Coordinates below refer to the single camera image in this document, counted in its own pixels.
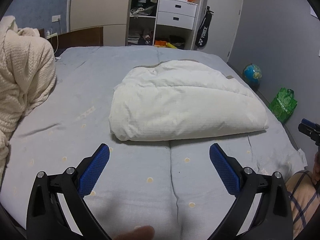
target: folded white blanket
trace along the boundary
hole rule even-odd
[[[264,106],[234,78],[194,61],[137,67],[115,87],[110,131],[121,140],[162,141],[265,130]]]
[[[38,30],[18,31],[13,16],[0,22],[0,181],[11,133],[20,117],[42,104],[55,83],[51,44]]]

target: bed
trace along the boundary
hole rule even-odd
[[[152,225],[155,239],[207,239],[235,199],[209,160],[213,143],[257,173],[280,171],[287,179],[307,166],[267,107],[269,129],[261,132],[160,142],[121,142],[112,136],[108,116],[113,88],[135,66],[174,59],[197,60],[247,86],[218,56],[197,51],[79,47],[61,55],[53,92],[20,122],[10,140],[0,202],[20,225],[26,226],[36,174],[57,174],[75,167],[101,143],[109,146],[110,160],[84,199],[111,237]],[[59,198],[71,229],[79,232],[63,196]],[[258,203],[257,195],[242,232],[249,227]]]

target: person's hand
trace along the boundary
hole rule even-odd
[[[317,152],[315,155],[315,164],[313,166],[313,171],[312,171],[312,183],[314,185],[316,185],[317,182],[320,180],[320,164],[318,161],[318,157],[319,157],[319,152]]]
[[[152,226],[144,226],[132,232],[116,236],[114,240],[152,240],[154,236],[154,228]]]

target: wall socket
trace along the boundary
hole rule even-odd
[[[61,15],[54,15],[52,16],[52,22],[58,22],[61,20]]]

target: globe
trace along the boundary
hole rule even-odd
[[[243,69],[242,77],[250,87],[258,87],[262,78],[262,72],[257,65],[249,64]]]

